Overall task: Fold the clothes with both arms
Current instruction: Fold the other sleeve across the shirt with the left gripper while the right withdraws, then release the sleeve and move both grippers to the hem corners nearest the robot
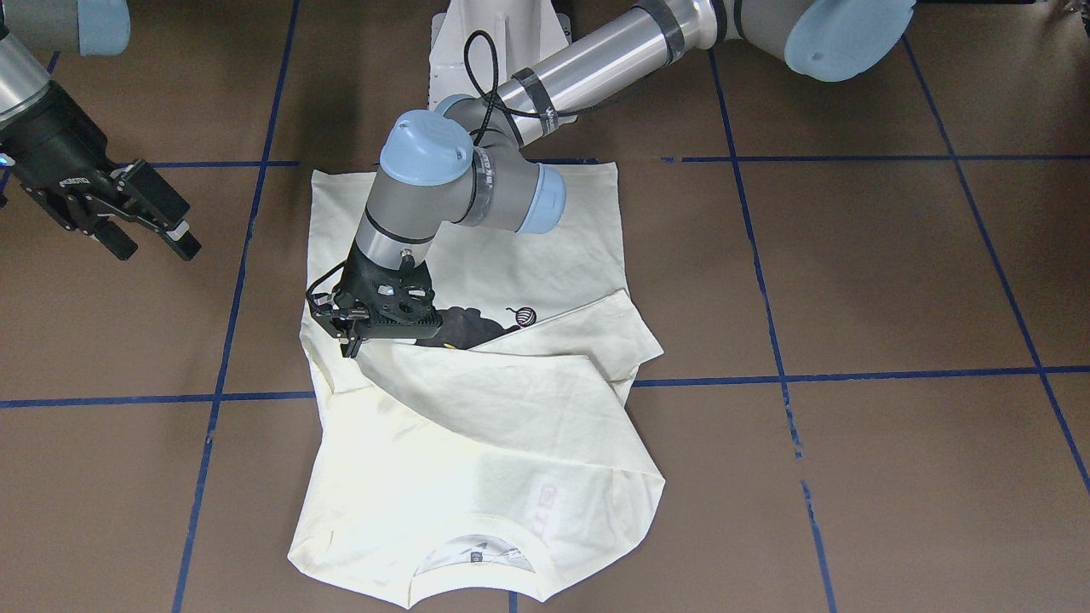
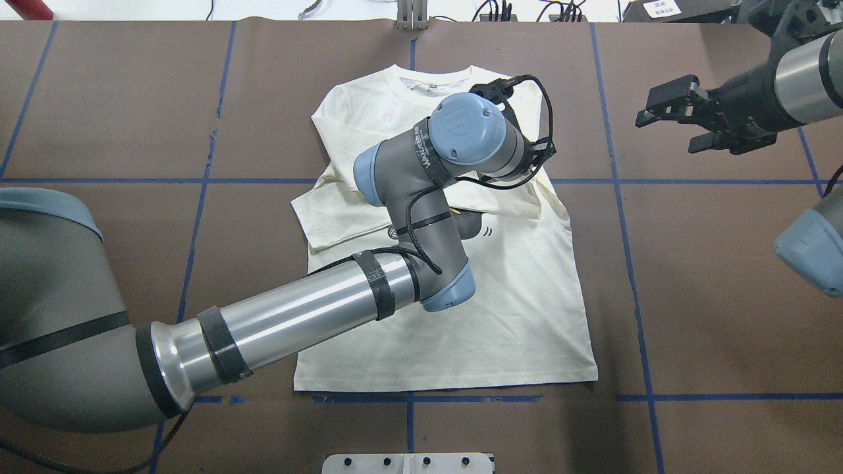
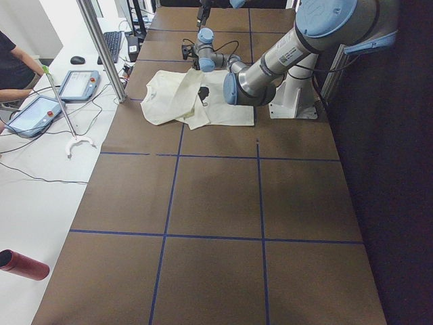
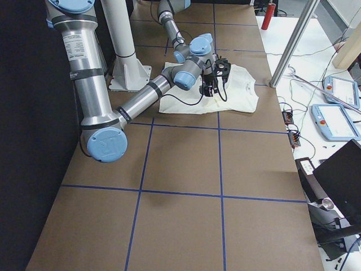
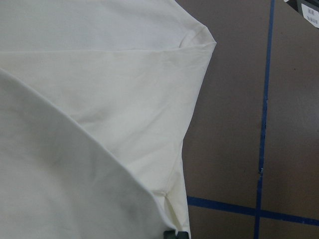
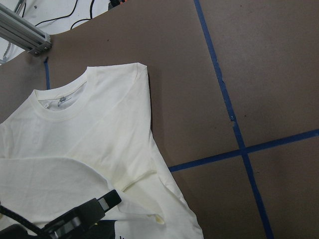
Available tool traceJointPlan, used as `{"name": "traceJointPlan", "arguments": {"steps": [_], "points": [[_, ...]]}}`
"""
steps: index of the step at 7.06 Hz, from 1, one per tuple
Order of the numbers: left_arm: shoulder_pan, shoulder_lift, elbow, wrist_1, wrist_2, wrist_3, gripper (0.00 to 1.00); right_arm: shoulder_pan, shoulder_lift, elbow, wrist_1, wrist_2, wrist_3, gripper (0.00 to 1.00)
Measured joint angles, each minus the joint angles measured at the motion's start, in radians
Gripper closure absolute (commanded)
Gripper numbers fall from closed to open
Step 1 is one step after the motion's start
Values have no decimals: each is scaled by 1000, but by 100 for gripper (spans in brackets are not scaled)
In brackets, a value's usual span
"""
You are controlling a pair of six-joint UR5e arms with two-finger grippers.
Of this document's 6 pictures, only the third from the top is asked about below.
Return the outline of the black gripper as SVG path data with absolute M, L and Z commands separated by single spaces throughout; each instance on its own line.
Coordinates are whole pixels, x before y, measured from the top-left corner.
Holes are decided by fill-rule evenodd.
M 198 26 L 206 25 L 207 19 L 209 18 L 210 15 L 211 8 L 212 8 L 211 0 L 200 0 L 200 7 L 198 9 L 198 14 L 197 14 Z

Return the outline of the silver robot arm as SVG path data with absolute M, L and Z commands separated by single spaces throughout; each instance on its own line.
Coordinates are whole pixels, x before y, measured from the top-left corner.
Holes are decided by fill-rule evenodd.
M 211 9 L 214 6 L 220 7 L 222 9 L 227 9 L 229 7 L 238 9 L 242 7 L 245 3 L 245 0 L 229 0 L 228 4 L 224 4 L 222 1 L 200 0 L 196 26 L 200 28 L 206 25 L 207 19 L 210 16 Z
M 226 68 L 225 101 L 231 105 L 264 106 L 276 94 L 274 81 L 308 55 L 344 45 L 347 55 L 391 47 L 398 30 L 399 1 L 301 1 L 293 28 L 253 65 L 237 56 L 217 53 L 209 28 L 200 30 L 193 53 L 199 69 Z

